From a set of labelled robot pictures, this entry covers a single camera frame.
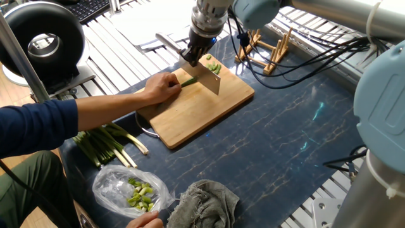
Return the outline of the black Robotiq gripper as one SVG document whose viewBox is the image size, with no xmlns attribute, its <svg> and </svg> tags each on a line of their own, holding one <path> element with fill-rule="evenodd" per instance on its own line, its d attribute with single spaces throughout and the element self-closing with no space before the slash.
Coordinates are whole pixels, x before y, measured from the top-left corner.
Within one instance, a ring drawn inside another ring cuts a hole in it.
<svg viewBox="0 0 405 228">
<path fill-rule="evenodd" d="M 181 57 L 192 67 L 205 55 L 216 43 L 216 37 L 203 37 L 193 30 L 189 32 L 188 48 L 180 51 Z"/>
</svg>

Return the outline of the person's left hand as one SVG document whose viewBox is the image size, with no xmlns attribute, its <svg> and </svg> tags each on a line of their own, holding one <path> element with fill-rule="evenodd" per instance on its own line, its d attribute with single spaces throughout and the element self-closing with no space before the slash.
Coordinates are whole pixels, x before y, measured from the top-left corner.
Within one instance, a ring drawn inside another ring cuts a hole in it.
<svg viewBox="0 0 405 228">
<path fill-rule="evenodd" d="M 174 73 L 157 73 L 150 77 L 141 92 L 145 105 L 162 103 L 182 90 Z"/>
</svg>

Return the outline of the person's right hand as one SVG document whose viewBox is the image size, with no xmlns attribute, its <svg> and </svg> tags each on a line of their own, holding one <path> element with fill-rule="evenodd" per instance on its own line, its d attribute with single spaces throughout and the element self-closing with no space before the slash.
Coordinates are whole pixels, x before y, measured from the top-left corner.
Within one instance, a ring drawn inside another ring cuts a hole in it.
<svg viewBox="0 0 405 228">
<path fill-rule="evenodd" d="M 147 212 L 131 220 L 126 228 L 163 228 L 163 221 L 158 217 L 158 211 Z"/>
</svg>

